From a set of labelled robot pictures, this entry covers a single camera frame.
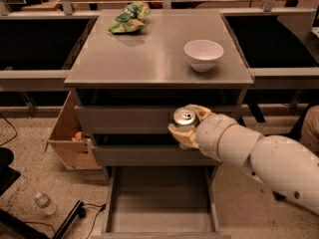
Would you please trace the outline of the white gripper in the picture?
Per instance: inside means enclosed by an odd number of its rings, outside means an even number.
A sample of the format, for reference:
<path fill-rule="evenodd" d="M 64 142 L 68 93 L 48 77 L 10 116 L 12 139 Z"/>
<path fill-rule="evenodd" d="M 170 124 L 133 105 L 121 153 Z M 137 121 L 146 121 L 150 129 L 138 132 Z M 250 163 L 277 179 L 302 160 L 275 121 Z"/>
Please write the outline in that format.
<path fill-rule="evenodd" d="M 189 104 L 186 106 L 195 112 L 201 121 L 194 125 L 175 125 L 170 123 L 168 131 L 179 142 L 181 148 L 198 148 L 202 154 L 220 160 L 218 143 L 226 130 L 237 124 L 237 121 L 223 114 L 212 114 L 209 108 Z"/>

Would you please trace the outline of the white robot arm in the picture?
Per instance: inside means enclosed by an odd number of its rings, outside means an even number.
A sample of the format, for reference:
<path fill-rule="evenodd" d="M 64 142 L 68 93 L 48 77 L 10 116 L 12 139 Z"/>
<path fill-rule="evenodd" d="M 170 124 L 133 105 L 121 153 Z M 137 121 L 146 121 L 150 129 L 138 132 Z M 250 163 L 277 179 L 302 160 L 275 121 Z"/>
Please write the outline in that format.
<path fill-rule="evenodd" d="M 168 131 L 184 148 L 238 168 L 291 202 L 319 214 L 319 158 L 282 135 L 265 136 L 198 105 L 173 113 Z"/>

